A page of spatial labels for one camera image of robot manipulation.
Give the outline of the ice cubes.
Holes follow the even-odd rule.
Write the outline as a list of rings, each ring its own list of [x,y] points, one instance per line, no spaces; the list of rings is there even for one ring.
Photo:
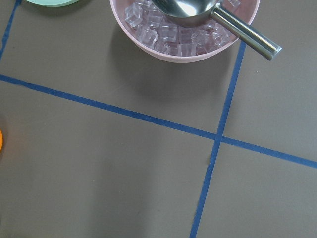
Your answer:
[[[167,55],[203,55],[225,46],[233,35],[214,20],[196,28],[178,26],[149,0],[134,1],[124,13],[124,21],[142,45]]]

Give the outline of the orange fruit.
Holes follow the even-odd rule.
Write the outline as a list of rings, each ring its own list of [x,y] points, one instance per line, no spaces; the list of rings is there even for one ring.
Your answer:
[[[0,130],[0,151],[2,150],[2,146],[3,146],[3,134],[2,134],[2,131]]]

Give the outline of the green plate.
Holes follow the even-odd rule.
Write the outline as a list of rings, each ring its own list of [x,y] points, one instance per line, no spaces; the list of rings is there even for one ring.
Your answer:
[[[77,3],[79,0],[26,0],[29,3],[45,7],[62,7]]]

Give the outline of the pink bowl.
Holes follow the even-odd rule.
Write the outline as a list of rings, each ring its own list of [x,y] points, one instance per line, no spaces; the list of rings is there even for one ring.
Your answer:
[[[123,32],[140,49],[163,61],[201,61],[238,40],[214,20],[194,28],[174,24],[149,0],[112,0],[110,5]]]

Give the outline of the metal scoop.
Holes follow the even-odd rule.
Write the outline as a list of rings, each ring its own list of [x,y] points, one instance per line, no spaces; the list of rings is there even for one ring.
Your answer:
[[[267,60],[282,50],[280,45],[227,10],[221,0],[153,0],[152,3],[182,27],[198,27],[213,19]]]

